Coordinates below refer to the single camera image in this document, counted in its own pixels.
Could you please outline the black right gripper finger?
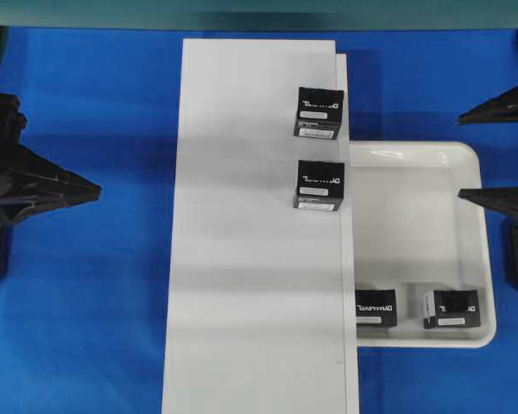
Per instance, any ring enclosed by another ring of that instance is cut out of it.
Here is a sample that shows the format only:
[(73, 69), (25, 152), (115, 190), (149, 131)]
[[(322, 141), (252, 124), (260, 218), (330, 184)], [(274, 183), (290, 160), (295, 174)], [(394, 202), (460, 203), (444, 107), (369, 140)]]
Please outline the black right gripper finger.
[(458, 124), (518, 122), (518, 86), (458, 117)]

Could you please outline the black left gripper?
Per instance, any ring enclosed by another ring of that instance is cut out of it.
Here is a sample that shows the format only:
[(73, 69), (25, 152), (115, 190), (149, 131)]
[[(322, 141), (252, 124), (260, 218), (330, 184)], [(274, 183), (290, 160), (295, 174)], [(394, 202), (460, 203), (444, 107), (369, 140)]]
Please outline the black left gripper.
[(0, 233), (31, 216), (98, 201), (102, 191), (19, 144), (27, 126), (19, 106), (17, 96), (0, 93)]

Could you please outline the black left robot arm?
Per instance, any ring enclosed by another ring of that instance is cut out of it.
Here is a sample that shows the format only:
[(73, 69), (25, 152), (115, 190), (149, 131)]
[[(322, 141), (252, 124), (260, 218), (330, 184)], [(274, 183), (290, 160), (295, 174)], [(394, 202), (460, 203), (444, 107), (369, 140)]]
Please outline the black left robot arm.
[(27, 118), (19, 99), (0, 94), (0, 273), (9, 229), (31, 216), (99, 200), (102, 188), (20, 142)]

